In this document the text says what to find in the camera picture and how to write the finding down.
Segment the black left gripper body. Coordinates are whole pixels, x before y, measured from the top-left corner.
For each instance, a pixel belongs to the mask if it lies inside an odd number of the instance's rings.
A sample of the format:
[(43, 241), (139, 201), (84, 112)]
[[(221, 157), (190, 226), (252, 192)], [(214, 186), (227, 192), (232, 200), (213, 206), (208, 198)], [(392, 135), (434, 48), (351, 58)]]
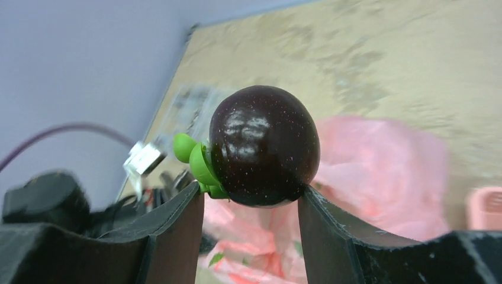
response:
[(92, 212), (77, 180), (69, 173), (50, 172), (6, 191), (2, 222), (48, 223), (87, 237), (102, 237), (163, 205), (194, 181), (184, 170), (172, 178), (162, 172), (161, 188), (143, 190), (142, 198), (126, 196), (102, 211)]

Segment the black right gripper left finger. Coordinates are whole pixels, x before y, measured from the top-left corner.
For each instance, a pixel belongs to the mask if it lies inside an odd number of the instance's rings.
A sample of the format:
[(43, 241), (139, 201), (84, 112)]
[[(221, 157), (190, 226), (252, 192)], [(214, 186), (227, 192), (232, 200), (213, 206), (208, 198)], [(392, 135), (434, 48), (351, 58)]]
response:
[(192, 182), (103, 238), (50, 224), (1, 227), (2, 283), (194, 283), (204, 197)]

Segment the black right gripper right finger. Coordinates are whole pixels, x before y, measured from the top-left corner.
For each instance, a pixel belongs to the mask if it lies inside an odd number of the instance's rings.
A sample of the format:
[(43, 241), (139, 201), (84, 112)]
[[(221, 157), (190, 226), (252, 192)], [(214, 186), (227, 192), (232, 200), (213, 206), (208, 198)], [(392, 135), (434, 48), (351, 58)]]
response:
[(501, 282), (499, 231), (451, 231), (419, 242), (368, 224), (311, 187), (298, 216), (309, 283)]

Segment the pink plastic bag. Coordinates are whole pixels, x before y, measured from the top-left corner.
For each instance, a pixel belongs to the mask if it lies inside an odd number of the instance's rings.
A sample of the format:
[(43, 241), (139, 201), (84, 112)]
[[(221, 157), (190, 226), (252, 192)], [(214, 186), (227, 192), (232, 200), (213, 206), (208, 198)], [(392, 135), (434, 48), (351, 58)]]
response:
[[(441, 139), (395, 120), (347, 115), (317, 129), (321, 162), (312, 186), (331, 203), (417, 241), (449, 231)], [(257, 209), (206, 198), (203, 227), (217, 244), (199, 259), (199, 283), (307, 282), (297, 204)]]

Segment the dark purple fake mangosteen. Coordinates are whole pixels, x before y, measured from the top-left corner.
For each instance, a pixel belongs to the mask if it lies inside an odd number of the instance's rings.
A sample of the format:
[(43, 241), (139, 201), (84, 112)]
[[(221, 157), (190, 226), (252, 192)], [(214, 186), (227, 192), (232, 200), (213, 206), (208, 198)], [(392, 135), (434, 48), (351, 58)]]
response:
[(207, 143), (175, 135), (173, 152), (213, 199), (253, 208), (286, 205), (303, 195), (320, 164), (313, 118), (275, 86), (249, 86), (224, 99), (208, 133)]

